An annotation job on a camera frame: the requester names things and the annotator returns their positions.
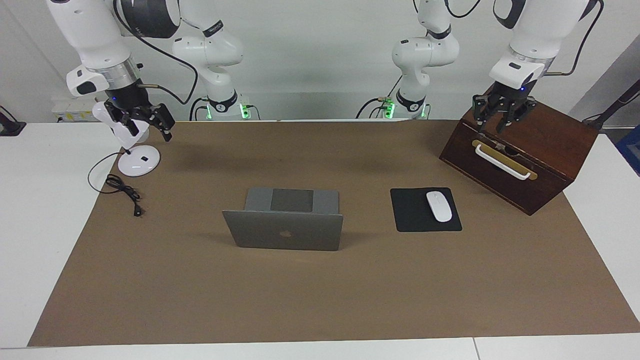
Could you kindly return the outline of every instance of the white table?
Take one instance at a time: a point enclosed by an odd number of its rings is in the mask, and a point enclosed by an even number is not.
[[[0,359],[640,359],[640,334],[19,349],[95,204],[86,173],[117,150],[102,124],[30,124],[0,138]],[[565,194],[640,317],[640,178],[601,135]]]

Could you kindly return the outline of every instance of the white handle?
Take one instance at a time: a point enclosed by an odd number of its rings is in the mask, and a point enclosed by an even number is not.
[[[478,146],[476,147],[476,154],[478,154],[478,156],[480,156],[482,159],[485,159],[486,161],[489,161],[490,163],[494,164],[495,166],[503,169],[504,171],[507,172],[507,174],[515,177],[518,180],[526,180],[531,176],[530,172],[528,172],[527,175],[522,175],[519,172],[517,172],[516,170],[513,170],[512,168],[508,167],[507,165],[505,165],[505,164],[501,163],[500,161],[492,158],[489,154],[483,152],[481,147],[482,147],[482,145],[478,144]]]

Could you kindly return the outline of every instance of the black mouse pad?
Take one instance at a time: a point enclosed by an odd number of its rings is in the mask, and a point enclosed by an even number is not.
[[[452,218],[439,222],[427,203],[427,193],[441,192],[451,206]],[[423,233],[428,231],[462,231],[460,216],[449,188],[391,189],[396,229],[401,233]]]

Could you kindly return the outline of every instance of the white mouse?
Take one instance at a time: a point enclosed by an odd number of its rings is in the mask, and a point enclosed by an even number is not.
[[[433,212],[433,216],[435,216],[437,221],[447,222],[453,217],[453,214],[451,213],[451,206],[443,193],[428,192],[427,202],[429,203],[431,212]]]

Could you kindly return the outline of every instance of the brown wooden box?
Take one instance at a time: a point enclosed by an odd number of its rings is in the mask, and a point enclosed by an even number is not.
[[[542,103],[529,116],[495,130],[502,114],[488,121],[483,133],[469,110],[445,146],[440,159],[503,199],[532,215],[578,176],[598,131]],[[491,164],[480,151],[505,164],[514,175]]]

